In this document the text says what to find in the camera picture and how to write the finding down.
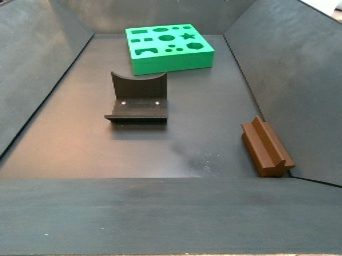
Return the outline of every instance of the brown wooden block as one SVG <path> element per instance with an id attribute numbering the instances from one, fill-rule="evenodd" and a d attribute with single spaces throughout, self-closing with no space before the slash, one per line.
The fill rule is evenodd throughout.
<path id="1" fill-rule="evenodd" d="M 260 116 L 252 123 L 242 124 L 242 129 L 242 139 L 261 177 L 284 177 L 296 164 L 274 129 Z"/>

